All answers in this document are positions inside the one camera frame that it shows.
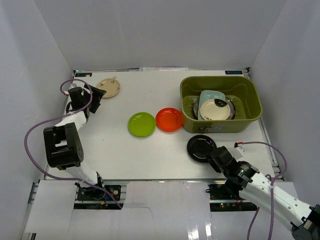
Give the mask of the beige plate with small marks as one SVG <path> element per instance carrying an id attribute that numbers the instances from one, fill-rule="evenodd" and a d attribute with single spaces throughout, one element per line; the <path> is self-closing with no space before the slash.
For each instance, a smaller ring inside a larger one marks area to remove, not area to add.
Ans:
<path id="1" fill-rule="evenodd" d="M 121 90 L 120 82 L 116 78 L 103 79 L 96 85 L 96 87 L 100 90 L 106 91 L 102 96 L 103 99 L 112 98 Z"/>

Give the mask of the glossy black plate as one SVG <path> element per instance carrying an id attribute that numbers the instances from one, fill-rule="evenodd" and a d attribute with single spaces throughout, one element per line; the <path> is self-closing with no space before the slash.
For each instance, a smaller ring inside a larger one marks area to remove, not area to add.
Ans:
<path id="1" fill-rule="evenodd" d="M 187 143 L 187 153 L 196 162 L 206 164 L 210 153 L 217 148 L 216 142 L 209 136 L 198 134 L 191 137 Z"/>

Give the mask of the cream plate with black spot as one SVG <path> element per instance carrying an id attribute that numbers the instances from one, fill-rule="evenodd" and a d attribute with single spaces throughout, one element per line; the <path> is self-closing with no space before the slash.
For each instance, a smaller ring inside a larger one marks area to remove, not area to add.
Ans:
<path id="1" fill-rule="evenodd" d="M 207 121 L 226 120 L 231 113 L 231 108 L 226 101 L 215 98 L 205 101 L 200 107 L 200 116 Z"/>

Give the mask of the lime green plate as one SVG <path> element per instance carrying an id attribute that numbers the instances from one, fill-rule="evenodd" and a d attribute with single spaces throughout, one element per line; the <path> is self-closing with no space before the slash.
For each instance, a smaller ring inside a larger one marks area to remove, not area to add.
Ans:
<path id="1" fill-rule="evenodd" d="M 147 137 L 156 129 L 156 120 L 148 112 L 133 114 L 127 124 L 129 132 L 136 137 Z"/>

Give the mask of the grey reindeer pattern plate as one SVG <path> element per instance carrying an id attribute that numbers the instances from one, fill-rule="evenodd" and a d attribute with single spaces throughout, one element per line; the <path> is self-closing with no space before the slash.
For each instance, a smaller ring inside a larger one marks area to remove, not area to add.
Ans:
<path id="1" fill-rule="evenodd" d="M 234 104 L 232 103 L 232 101 L 229 100 L 228 98 L 225 100 L 225 102 L 227 102 L 227 104 L 229 105 L 230 110 L 231 110 L 231 113 L 226 120 L 232 120 L 235 118 L 236 108 L 235 108 Z M 197 119 L 198 119 L 198 106 L 199 106 L 199 97 L 196 99 L 196 101 L 193 104 L 193 113 L 197 117 Z"/>

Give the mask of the light blue rectangular dish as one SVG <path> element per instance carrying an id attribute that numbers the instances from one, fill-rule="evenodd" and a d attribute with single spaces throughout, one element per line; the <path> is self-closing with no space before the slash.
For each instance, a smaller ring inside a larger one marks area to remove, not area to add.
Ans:
<path id="1" fill-rule="evenodd" d="M 219 100 L 226 101 L 226 96 L 224 93 L 222 93 L 220 91 L 203 90 L 199 96 L 198 113 L 197 113 L 198 120 L 200 120 L 200 121 L 203 120 L 201 113 L 200 113 L 200 109 L 201 109 L 201 106 L 203 105 L 203 103 L 206 102 L 207 100 L 210 100 L 210 99 L 219 99 Z"/>

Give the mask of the orange plate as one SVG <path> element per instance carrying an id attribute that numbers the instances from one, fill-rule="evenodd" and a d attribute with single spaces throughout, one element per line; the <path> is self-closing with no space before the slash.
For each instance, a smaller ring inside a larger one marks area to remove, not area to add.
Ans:
<path id="1" fill-rule="evenodd" d="M 173 107 L 161 109 L 155 117 L 157 127 L 164 132 L 175 132 L 183 125 L 182 113 Z"/>

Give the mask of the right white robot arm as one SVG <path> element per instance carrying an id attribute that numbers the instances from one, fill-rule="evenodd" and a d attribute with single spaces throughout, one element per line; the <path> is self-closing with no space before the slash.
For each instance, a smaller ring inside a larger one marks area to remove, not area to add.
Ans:
<path id="1" fill-rule="evenodd" d="M 272 183 L 256 167 L 237 161 L 226 147 L 218 147 L 209 155 L 208 163 L 226 177 L 226 195 L 239 197 L 270 213 L 272 220 L 285 226 L 295 240 L 320 238 L 320 206 L 311 206 Z"/>

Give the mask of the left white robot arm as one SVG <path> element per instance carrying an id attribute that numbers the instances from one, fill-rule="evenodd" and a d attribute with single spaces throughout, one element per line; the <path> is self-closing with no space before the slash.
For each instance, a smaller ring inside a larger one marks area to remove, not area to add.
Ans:
<path id="1" fill-rule="evenodd" d="M 84 161 L 84 149 L 78 130 L 88 122 L 90 114 L 98 110 L 106 91 L 91 85 L 80 87 L 74 84 L 63 93 L 70 97 L 66 108 L 68 116 L 43 130 L 47 163 L 51 168 L 79 179 L 80 186 L 88 188 L 90 196 L 99 200 L 105 196 L 106 187 L 99 173 Z"/>

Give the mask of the olive green plastic bin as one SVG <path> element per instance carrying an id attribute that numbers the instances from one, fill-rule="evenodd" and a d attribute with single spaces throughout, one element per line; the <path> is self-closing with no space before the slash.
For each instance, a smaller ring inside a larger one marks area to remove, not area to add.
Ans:
<path id="1" fill-rule="evenodd" d="M 193 105 L 202 91 L 219 91 L 235 106 L 234 119 L 200 120 Z M 240 133 L 258 120 L 263 107 L 254 83 L 244 76 L 189 76 L 180 83 L 183 127 L 190 133 Z"/>

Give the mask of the left blue corner label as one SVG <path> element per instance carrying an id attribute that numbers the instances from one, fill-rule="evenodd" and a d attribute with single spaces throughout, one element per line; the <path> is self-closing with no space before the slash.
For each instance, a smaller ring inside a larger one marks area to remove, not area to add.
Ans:
<path id="1" fill-rule="evenodd" d="M 92 73 L 91 72 L 76 72 L 74 77 L 75 78 L 85 78 L 85 77 L 91 77 Z"/>

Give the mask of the blue corner label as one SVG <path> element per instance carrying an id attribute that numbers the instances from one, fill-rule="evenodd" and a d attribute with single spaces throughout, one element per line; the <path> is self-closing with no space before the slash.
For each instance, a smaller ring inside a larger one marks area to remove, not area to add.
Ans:
<path id="1" fill-rule="evenodd" d="M 85 77 L 91 77 L 92 73 L 91 72 L 76 72 L 74 77 L 75 78 L 85 78 Z"/>
<path id="2" fill-rule="evenodd" d="M 226 75 L 242 75 L 243 72 L 241 70 L 226 70 Z"/>

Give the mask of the right blue corner label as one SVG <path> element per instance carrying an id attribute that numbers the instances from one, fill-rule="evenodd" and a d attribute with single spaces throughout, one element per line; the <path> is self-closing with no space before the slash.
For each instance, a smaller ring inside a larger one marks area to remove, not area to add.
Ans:
<path id="1" fill-rule="evenodd" d="M 241 70 L 226 70 L 226 75 L 242 75 L 243 72 Z"/>

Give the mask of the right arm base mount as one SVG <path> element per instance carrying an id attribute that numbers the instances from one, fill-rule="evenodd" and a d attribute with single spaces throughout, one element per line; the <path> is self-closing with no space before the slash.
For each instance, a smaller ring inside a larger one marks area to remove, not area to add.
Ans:
<path id="1" fill-rule="evenodd" d="M 254 212 L 257 206 L 243 200 L 238 194 L 230 194 L 224 184 L 209 184 L 205 190 L 209 194 L 211 212 Z"/>

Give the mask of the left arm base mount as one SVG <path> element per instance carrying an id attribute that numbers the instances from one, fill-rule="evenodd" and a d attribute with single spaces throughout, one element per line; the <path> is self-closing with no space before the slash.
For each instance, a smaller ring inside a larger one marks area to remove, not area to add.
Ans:
<path id="1" fill-rule="evenodd" d="M 119 201 L 121 199 L 121 191 L 122 186 L 117 184 L 106 184 L 104 186 L 105 190 L 108 191 L 112 197 Z M 113 201 L 112 198 L 105 193 L 104 191 L 98 190 L 96 188 L 91 189 L 89 187 L 89 190 L 86 191 L 84 188 L 78 188 L 76 193 L 77 201 Z"/>

